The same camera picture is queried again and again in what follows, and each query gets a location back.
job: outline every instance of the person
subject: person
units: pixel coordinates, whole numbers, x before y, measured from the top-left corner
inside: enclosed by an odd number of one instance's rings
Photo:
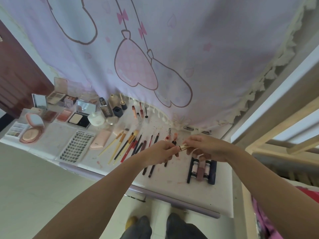
[[[227,162],[258,201],[283,238],[319,238],[319,204],[283,180],[239,147],[207,135],[192,135],[184,141],[187,154],[200,160]],[[178,156],[178,146],[166,141],[125,160],[107,176],[87,188],[56,216],[34,239],[97,239],[135,177],[147,166],[161,164]],[[149,239],[152,229],[147,217],[141,217],[122,235],[122,239]],[[166,238],[206,238],[196,226],[186,224],[176,214],[166,223]]]

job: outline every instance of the person's left arm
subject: person's left arm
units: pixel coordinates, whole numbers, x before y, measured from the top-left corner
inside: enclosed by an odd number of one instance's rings
[[[148,149],[128,158],[75,197],[34,239],[98,239],[118,203],[141,170],[171,160],[174,154],[178,156],[179,151],[180,148],[170,142],[158,141]]]

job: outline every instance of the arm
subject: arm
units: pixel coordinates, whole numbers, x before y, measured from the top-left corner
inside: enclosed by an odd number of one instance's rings
[[[172,159],[179,147],[159,141],[130,157],[67,204],[34,239],[97,239],[135,177],[149,165]]]
[[[319,204],[239,147],[205,135],[185,143],[200,160],[228,162],[283,238],[319,238]]]

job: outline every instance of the square mirror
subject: square mirror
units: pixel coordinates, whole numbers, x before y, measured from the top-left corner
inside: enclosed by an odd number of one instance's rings
[[[36,108],[47,109],[47,97],[44,95],[32,94],[33,104]]]
[[[96,112],[96,105],[87,103],[82,100],[77,100],[77,113],[90,115],[93,112]]]

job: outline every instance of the person's left hand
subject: person's left hand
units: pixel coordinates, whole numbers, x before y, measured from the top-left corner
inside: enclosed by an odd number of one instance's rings
[[[179,146],[161,140],[138,154],[143,158],[144,167],[147,167],[167,162],[172,159],[173,155],[178,157],[178,152],[180,151]]]

